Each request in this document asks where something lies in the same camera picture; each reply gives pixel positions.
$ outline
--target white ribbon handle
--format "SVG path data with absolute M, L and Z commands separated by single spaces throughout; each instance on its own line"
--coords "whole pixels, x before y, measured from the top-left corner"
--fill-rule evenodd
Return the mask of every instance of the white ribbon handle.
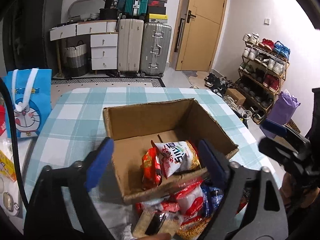
M 38 68 L 31 69 L 30 75 L 28 77 L 27 85 L 24 90 L 23 101 L 22 101 L 21 105 L 16 104 L 16 95 L 15 95 L 15 87 L 16 87 L 18 69 L 15 69 L 12 73 L 12 84 L 11 84 L 12 100 L 13 100 L 13 103 L 15 106 L 15 110 L 17 110 L 18 112 L 22 112 L 23 109 L 25 109 L 29 105 L 32 87 L 35 82 L 38 70 L 39 70 Z

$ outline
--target doraemon bag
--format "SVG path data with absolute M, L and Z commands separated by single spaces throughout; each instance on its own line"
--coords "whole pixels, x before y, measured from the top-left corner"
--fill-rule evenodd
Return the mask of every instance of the doraemon bag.
M 11 94 L 18 138 L 39 136 L 51 112 L 51 72 L 51 69 L 16 69 L 3 78 Z M 11 138 L 7 113 L 5 122 Z

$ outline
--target open cardboard box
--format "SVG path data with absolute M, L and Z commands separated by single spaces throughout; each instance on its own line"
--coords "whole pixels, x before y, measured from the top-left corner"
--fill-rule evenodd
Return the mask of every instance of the open cardboard box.
M 107 134 L 115 142 L 113 168 L 126 204 L 175 193 L 184 188 L 185 182 L 207 176 L 206 168 L 168 179 L 163 176 L 159 187 L 143 191 L 141 158 L 152 148 L 151 140 L 191 140 L 197 146 L 207 139 L 227 159 L 238 152 L 238 145 L 194 99 L 109 107 L 103 109 L 103 118 Z

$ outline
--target wooden door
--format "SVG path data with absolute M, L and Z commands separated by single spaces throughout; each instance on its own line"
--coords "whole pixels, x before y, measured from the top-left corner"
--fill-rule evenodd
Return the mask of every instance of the wooden door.
M 186 15 L 176 70 L 209 70 L 220 31 L 224 1 L 189 1 L 189 15 Z

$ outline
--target purple bag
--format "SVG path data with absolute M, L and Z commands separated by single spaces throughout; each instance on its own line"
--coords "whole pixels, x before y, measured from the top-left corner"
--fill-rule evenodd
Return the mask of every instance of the purple bag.
M 267 116 L 267 119 L 273 121 L 277 124 L 286 124 L 290 121 L 297 107 L 301 103 L 298 102 L 297 98 L 290 95 L 288 90 L 282 91 L 279 95 L 278 100 L 271 109 L 270 113 Z M 269 138 L 275 138 L 276 135 L 261 128 L 264 135 Z

